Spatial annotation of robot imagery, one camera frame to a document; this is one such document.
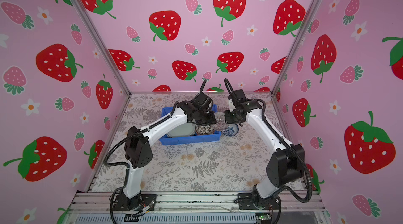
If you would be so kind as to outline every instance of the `strawberry print wallpaper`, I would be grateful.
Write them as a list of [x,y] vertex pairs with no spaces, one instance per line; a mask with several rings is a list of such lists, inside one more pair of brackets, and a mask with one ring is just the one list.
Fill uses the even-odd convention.
[[70,0],[0,0],[2,223],[60,224],[124,103]]
[[269,91],[311,0],[81,2],[131,91]]
[[333,223],[401,219],[402,1],[323,0],[277,96]]

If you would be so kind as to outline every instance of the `table surface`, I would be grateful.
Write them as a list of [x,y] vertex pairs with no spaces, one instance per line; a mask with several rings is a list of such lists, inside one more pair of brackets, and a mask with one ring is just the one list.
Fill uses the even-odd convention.
[[[191,100],[195,93],[133,94],[111,146],[127,136],[132,126],[142,127],[161,116],[163,107],[175,101]],[[209,93],[218,111],[228,109],[228,93]],[[268,93],[246,94],[266,102],[266,117],[281,130]],[[159,141],[151,147],[152,161],[145,167],[142,191],[250,191],[266,175],[269,162],[266,145],[248,124],[239,127],[234,137],[222,135],[217,142],[164,146]],[[123,145],[109,162],[125,161]],[[92,188],[93,192],[110,192],[123,185],[124,166],[102,166]],[[302,183],[289,184],[303,190]]]

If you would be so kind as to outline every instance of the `white flower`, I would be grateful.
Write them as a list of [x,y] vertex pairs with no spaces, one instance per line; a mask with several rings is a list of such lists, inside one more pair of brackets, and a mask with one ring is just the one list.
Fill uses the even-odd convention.
[[202,39],[201,41],[203,42],[203,46],[205,45],[210,46],[211,40],[209,40],[208,37]]
[[35,219],[35,213],[36,207],[33,210],[25,209],[24,210],[24,215],[18,219],[16,223],[22,223],[22,224],[27,224],[28,221],[33,221]]
[[341,215],[341,214],[339,214],[337,212],[337,216],[338,216],[338,218],[337,218],[338,223],[340,223],[340,224],[348,224],[347,221],[346,221],[346,216],[345,215]]
[[246,30],[248,31],[248,33],[246,35],[255,35],[255,31],[257,31],[258,29],[255,28],[255,25],[253,24],[251,27],[246,28]]
[[70,183],[72,184],[72,186],[74,187],[76,183],[80,182],[80,176],[81,174],[74,174],[74,177],[72,180],[70,180]]
[[256,68],[254,68],[254,69],[251,69],[251,74],[254,74],[254,75],[256,75],[258,71],[259,71],[259,70],[257,70]]
[[0,46],[7,48],[6,45],[6,40],[8,39],[8,36],[6,34],[0,34]]
[[47,9],[43,10],[41,7],[38,6],[38,10],[39,10],[39,13],[38,13],[37,16],[38,16],[40,19],[43,19],[43,21],[44,21],[47,25],[49,24],[49,22],[53,22],[53,19],[50,17],[49,11],[48,11]]
[[329,3],[329,13],[336,11],[336,6],[339,4],[339,2],[340,0],[333,0],[331,3]]
[[329,161],[330,161],[329,168],[333,170],[335,174],[337,174],[338,171],[341,171],[340,166],[337,165],[337,160],[332,161],[331,159],[329,159]]
[[365,26],[367,25],[367,21],[363,22],[362,25],[355,25],[355,32],[351,33],[351,37],[355,37],[355,40],[358,41],[360,37],[364,34],[367,34],[367,29]]
[[148,57],[148,61],[151,62],[153,65],[155,65],[155,62],[158,62],[155,57]]
[[39,105],[41,105],[39,102],[34,103],[33,100],[29,98],[28,104],[21,105],[21,108],[26,109],[26,115],[29,116],[31,113],[39,114]]
[[337,100],[335,100],[335,102],[333,103],[329,102],[329,106],[330,106],[329,113],[333,112],[335,116],[337,116],[337,111],[341,109],[341,107],[337,105]]
[[89,118],[89,115],[87,115],[85,112],[83,112],[83,115],[80,116],[81,124],[88,122],[88,118]]
[[95,50],[93,50],[92,53],[94,54],[95,59],[99,59],[99,52],[97,48],[95,48]]

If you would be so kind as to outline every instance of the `blue tray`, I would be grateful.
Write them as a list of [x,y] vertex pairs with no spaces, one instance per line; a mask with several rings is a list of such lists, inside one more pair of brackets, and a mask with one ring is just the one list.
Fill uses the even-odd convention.
[[[212,110],[217,112],[217,105],[213,105]],[[172,107],[165,107],[162,109],[161,117],[170,113],[172,111]],[[211,135],[202,135],[199,136],[196,133],[193,136],[184,136],[184,137],[175,137],[170,138],[167,135],[164,135],[160,138],[160,142],[162,145],[182,145],[186,143],[195,143],[195,142],[216,142],[220,140],[221,131],[214,131],[214,134]]]

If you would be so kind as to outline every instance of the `blue plastic bin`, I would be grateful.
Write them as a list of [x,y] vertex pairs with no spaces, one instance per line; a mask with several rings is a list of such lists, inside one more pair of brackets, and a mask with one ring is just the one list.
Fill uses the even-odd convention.
[[[217,105],[213,105],[212,110],[217,112]],[[165,107],[162,109],[161,117],[170,113],[172,111],[172,107]],[[162,145],[182,145],[186,143],[195,143],[195,142],[216,142],[220,140],[221,131],[214,131],[214,134],[211,135],[202,135],[199,136],[196,133],[193,136],[184,136],[184,137],[175,137],[170,138],[167,135],[164,135],[160,138],[160,142]]]

